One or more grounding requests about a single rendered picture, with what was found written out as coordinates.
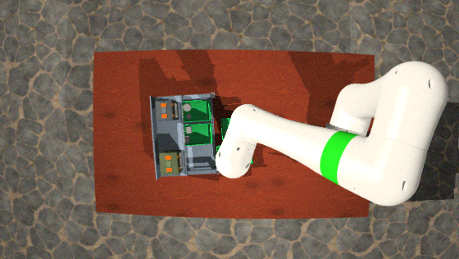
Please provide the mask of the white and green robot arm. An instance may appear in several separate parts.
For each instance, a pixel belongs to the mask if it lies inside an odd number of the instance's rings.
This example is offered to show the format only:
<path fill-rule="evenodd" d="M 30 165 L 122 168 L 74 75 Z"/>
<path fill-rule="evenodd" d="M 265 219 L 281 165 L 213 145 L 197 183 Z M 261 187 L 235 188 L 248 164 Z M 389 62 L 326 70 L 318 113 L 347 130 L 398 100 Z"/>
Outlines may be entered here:
<path fill-rule="evenodd" d="M 329 128 L 243 104 L 231 116 L 216 167 L 228 178 L 244 175 L 261 143 L 373 203 L 395 206 L 419 186 L 447 101 L 442 73 L 408 61 L 369 84 L 342 89 Z M 374 117 L 370 134 L 372 118 L 365 117 Z"/>

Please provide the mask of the grey metal shelf rack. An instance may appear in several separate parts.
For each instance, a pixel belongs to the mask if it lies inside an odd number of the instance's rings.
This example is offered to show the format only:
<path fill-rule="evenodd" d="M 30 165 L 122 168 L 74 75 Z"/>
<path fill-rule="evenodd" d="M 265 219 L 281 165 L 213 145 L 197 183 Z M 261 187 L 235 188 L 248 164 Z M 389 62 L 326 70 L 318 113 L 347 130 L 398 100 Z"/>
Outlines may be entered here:
<path fill-rule="evenodd" d="M 166 97 L 151 97 L 151 121 L 152 121 L 152 142 L 154 152 L 154 162 L 156 179 L 165 176 L 184 176 L 201 174 L 220 174 L 216 168 L 216 141 L 213 116 L 213 102 L 216 98 L 214 93 L 177 95 Z M 183 100 L 182 100 L 183 99 Z M 179 119 L 157 121 L 156 102 L 174 100 L 178 102 Z M 210 100 L 211 120 L 184 122 L 182 101 Z M 181 110 L 180 110 L 181 108 Z M 181 122 L 182 120 L 182 122 Z M 211 123 L 213 143 L 205 145 L 185 146 L 184 125 Z M 183 133 L 182 133 L 183 131 Z M 183 145 L 184 143 L 184 145 Z M 178 175 L 161 175 L 159 153 L 166 150 L 181 150 L 183 170 Z M 187 172 L 188 171 L 188 172 Z"/>

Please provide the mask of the olive green tool case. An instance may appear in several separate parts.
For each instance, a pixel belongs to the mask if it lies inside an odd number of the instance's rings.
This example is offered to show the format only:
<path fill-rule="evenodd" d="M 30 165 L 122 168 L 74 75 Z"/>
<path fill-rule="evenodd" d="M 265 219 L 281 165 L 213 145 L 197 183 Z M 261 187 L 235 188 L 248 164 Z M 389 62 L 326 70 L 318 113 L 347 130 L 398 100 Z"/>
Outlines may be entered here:
<path fill-rule="evenodd" d="M 178 175 L 183 170 L 181 150 L 166 150 L 159 157 L 161 175 Z"/>

